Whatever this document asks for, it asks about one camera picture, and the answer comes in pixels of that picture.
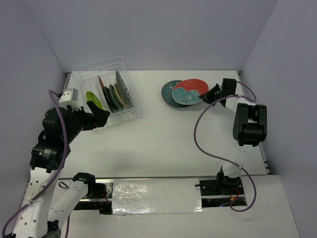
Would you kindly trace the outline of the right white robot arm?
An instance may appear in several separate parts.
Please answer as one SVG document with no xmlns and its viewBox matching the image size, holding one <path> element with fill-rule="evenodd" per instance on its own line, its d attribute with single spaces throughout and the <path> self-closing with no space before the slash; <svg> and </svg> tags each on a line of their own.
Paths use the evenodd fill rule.
<svg viewBox="0 0 317 238">
<path fill-rule="evenodd" d="M 241 167 L 249 158 L 250 151 L 267 136 L 267 107 L 256 104 L 257 98 L 252 90 L 250 92 L 253 98 L 238 95 L 238 83 L 235 79 L 224 78 L 221 85 L 216 84 L 200 96 L 209 105 L 219 102 L 235 113 L 232 134 L 237 144 L 216 175 L 215 188 L 221 194 L 228 193 L 233 186 L 238 185 Z"/>
</svg>

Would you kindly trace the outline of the blue blossom plate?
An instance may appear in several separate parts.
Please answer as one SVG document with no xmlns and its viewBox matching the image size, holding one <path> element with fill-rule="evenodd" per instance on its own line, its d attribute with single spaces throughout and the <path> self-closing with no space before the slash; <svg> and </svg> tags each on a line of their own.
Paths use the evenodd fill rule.
<svg viewBox="0 0 317 238">
<path fill-rule="evenodd" d="M 173 80 L 166 83 L 161 90 L 161 96 L 164 101 L 169 104 L 170 106 L 177 107 L 177 108 L 184 108 L 188 107 L 189 105 L 184 105 L 178 103 L 178 101 L 189 103 L 194 102 L 197 98 L 197 93 L 194 91 L 188 91 L 186 89 L 178 88 L 174 93 L 174 87 L 181 83 L 182 80 Z"/>
</svg>

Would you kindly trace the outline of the lime green plate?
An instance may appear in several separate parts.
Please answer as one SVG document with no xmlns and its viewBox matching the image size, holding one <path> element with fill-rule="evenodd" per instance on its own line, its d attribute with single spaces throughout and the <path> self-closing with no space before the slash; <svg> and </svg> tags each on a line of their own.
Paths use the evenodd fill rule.
<svg viewBox="0 0 317 238">
<path fill-rule="evenodd" d="M 98 99 L 98 97 L 91 91 L 86 92 L 86 100 L 92 101 L 99 109 L 104 109 L 101 101 Z"/>
</svg>

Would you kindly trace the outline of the red floral plate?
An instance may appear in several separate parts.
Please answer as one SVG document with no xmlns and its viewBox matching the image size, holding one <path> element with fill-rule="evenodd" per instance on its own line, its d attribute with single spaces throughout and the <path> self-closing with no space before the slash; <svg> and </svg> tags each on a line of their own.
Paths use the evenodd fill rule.
<svg viewBox="0 0 317 238">
<path fill-rule="evenodd" d="M 206 82 L 200 79 L 186 79 L 176 84 L 172 90 L 173 100 L 181 105 L 193 105 L 201 102 L 201 95 L 209 91 Z"/>
</svg>

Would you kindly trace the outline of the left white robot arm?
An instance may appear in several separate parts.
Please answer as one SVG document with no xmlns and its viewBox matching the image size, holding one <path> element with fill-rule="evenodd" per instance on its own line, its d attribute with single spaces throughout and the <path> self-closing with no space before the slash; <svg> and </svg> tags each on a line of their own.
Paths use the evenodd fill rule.
<svg viewBox="0 0 317 238">
<path fill-rule="evenodd" d="M 95 176 L 78 172 L 63 197 L 52 205 L 57 180 L 70 153 L 69 144 L 81 131 L 105 126 L 110 115 L 92 101 L 87 105 L 90 113 L 70 104 L 46 112 L 42 121 L 44 129 L 31 153 L 30 180 L 22 206 L 5 223 L 2 237 L 59 238 L 79 200 L 97 194 Z"/>
</svg>

